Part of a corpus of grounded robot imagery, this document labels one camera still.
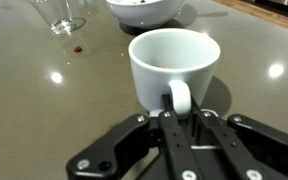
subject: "mug rim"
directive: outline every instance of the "mug rim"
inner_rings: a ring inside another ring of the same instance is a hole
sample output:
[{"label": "mug rim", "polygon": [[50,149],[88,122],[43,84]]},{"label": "mug rim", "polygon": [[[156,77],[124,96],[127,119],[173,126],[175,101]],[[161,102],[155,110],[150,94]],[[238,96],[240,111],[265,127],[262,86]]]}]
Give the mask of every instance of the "mug rim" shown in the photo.
[{"label": "mug rim", "polygon": [[[214,44],[214,58],[207,62],[207,63],[204,63],[204,64],[201,64],[201,65],[197,65],[197,66],[193,66],[193,67],[186,67],[186,68],[179,68],[179,69],[171,69],[171,68],[160,68],[160,67],[156,67],[156,66],[152,66],[150,64],[147,64],[147,63],[144,63],[143,61],[141,61],[140,59],[138,59],[134,52],[133,52],[133,49],[134,49],[134,46],[137,44],[138,41],[144,39],[145,37],[147,36],[150,36],[152,34],[159,34],[159,33],[164,33],[164,32],[171,32],[171,33],[174,33],[174,32],[182,32],[182,33],[191,33],[191,34],[195,34],[195,35],[198,35],[198,36],[201,36],[203,38],[206,38],[208,41],[210,41],[212,44]],[[212,65],[214,62],[216,62],[219,57],[220,57],[220,53],[221,53],[221,49],[218,45],[218,43],[212,39],[211,37],[203,34],[203,33],[200,33],[200,32],[197,32],[197,31],[192,31],[192,30],[188,30],[188,29],[179,29],[179,28],[165,28],[165,29],[156,29],[156,30],[152,30],[152,31],[148,31],[148,32],[145,32],[143,34],[140,34],[139,36],[135,37],[129,47],[128,47],[128,52],[129,52],[129,55],[131,57],[131,61],[134,61],[135,63],[141,65],[142,67],[144,68],[147,68],[147,69],[150,69],[150,70],[155,70],[155,71],[159,71],[159,72],[165,72],[165,73],[174,73],[174,72],[188,72],[188,71],[194,71],[194,70],[198,70],[198,69],[203,69],[205,67],[208,67],[210,65]]]}]

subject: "gray table surface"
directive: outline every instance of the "gray table surface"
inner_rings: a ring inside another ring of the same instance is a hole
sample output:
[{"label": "gray table surface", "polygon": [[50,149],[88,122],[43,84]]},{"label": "gray table surface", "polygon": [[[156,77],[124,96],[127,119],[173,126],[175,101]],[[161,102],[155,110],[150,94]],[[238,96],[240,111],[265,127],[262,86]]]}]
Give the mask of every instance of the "gray table surface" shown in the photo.
[{"label": "gray table surface", "polygon": [[[86,23],[54,36],[27,0],[0,0],[0,180],[66,179],[73,155],[145,113],[127,51],[142,31],[119,24],[104,0],[70,3]],[[221,47],[203,108],[288,133],[288,29],[210,0],[187,0],[166,27],[207,33]],[[284,71],[272,77],[276,64]]]}]

